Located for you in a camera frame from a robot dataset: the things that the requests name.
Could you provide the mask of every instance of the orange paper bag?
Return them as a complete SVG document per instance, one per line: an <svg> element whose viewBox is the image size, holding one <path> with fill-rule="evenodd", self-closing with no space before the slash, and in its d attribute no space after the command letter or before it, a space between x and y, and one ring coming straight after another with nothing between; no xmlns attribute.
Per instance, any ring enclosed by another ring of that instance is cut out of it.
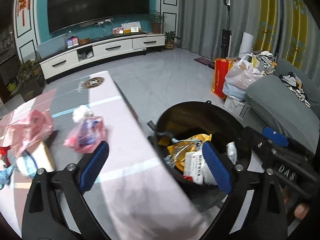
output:
<svg viewBox="0 0 320 240"><path fill-rule="evenodd" d="M216 96L226 99L227 96L222 92L224 77L229 70L229 60L225 58L217 58L214 68L213 83L212 83L212 93Z"/></svg>

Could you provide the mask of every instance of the white plastic bag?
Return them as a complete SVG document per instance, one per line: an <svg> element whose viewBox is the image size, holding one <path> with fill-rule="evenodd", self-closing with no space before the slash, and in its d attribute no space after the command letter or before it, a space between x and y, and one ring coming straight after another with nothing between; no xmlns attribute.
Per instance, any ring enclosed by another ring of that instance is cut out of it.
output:
<svg viewBox="0 0 320 240"><path fill-rule="evenodd" d="M245 60L246 56L236 62L228 71L222 89L222 92L227 96L236 97L241 101L244 100L246 89L263 77L260 71L253 67L252 63Z"/></svg>

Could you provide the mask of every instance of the teal wall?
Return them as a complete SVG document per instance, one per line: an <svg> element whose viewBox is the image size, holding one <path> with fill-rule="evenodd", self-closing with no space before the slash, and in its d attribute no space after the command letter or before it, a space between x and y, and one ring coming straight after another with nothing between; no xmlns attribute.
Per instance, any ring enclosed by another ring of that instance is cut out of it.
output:
<svg viewBox="0 0 320 240"><path fill-rule="evenodd" d="M156 0L150 0L150 10L156 9ZM49 33L49 26L48 26L48 0L37 0L37 18L38 18L38 29L39 29L39 35L41 42L45 42L47 40L50 40L56 36L59 36L63 33L66 33L68 31L72 31L74 35L76 35L79 39L83 38L98 38L101 36L110 35L112 31L112 24L111 23L105 23L101 27L106 30L106 32L99 28L99 26L87 26L80 28L79 25L69 27L67 29L58 31L56 33L50 34ZM127 17L113 17L113 26L114 27L120 27L121 23L124 23L125 21L129 20L129 22L136 22L140 21L141 28L144 32L151 32L152 27L151 23L148 21L148 17L144 15L136 15L136 16L129 16Z"/></svg>

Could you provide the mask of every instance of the black tv screen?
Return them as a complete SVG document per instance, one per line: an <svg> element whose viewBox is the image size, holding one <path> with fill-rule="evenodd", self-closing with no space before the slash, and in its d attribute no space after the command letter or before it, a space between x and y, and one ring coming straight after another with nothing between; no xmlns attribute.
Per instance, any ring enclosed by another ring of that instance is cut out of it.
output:
<svg viewBox="0 0 320 240"><path fill-rule="evenodd" d="M50 33L88 21L148 13L149 0L48 0Z"/></svg>

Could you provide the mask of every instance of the pink plastic bag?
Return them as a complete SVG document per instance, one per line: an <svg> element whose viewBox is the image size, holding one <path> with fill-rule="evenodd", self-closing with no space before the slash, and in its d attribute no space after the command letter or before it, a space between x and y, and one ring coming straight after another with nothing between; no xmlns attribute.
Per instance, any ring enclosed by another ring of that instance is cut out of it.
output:
<svg viewBox="0 0 320 240"><path fill-rule="evenodd" d="M32 110L25 119L14 122L9 127L12 143L11 148L16 157L35 144L47 138L53 131L53 118L50 111Z"/></svg>
<svg viewBox="0 0 320 240"><path fill-rule="evenodd" d="M103 117L92 116L82 119L63 145L78 153L93 153L101 141L106 141Z"/></svg>

